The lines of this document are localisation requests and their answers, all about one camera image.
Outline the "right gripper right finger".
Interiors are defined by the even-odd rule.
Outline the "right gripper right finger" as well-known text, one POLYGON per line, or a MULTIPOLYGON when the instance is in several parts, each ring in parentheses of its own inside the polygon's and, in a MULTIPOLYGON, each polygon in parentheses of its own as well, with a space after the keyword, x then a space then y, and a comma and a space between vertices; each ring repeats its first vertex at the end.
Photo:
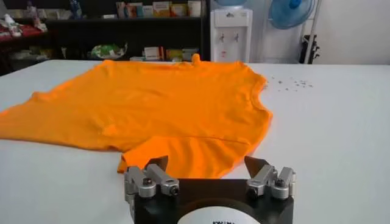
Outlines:
POLYGON ((257 199, 263 196, 266 188, 270 189, 271 196, 278 200, 295 197, 296 173, 290 167, 284 167, 280 172, 265 159, 245 156, 244 163, 249 172, 246 194, 257 199))

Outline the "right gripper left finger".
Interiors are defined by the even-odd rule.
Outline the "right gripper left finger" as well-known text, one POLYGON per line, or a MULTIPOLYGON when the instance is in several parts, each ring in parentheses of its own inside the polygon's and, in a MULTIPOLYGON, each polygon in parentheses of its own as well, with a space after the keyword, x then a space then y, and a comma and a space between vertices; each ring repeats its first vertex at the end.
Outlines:
POLYGON ((129 166, 124 173, 125 201, 130 203, 136 195, 141 198, 152 198, 160 187, 162 194, 176 197, 180 194, 179 180, 169 176, 165 171, 168 166, 168 155, 152 158, 144 169, 129 166))

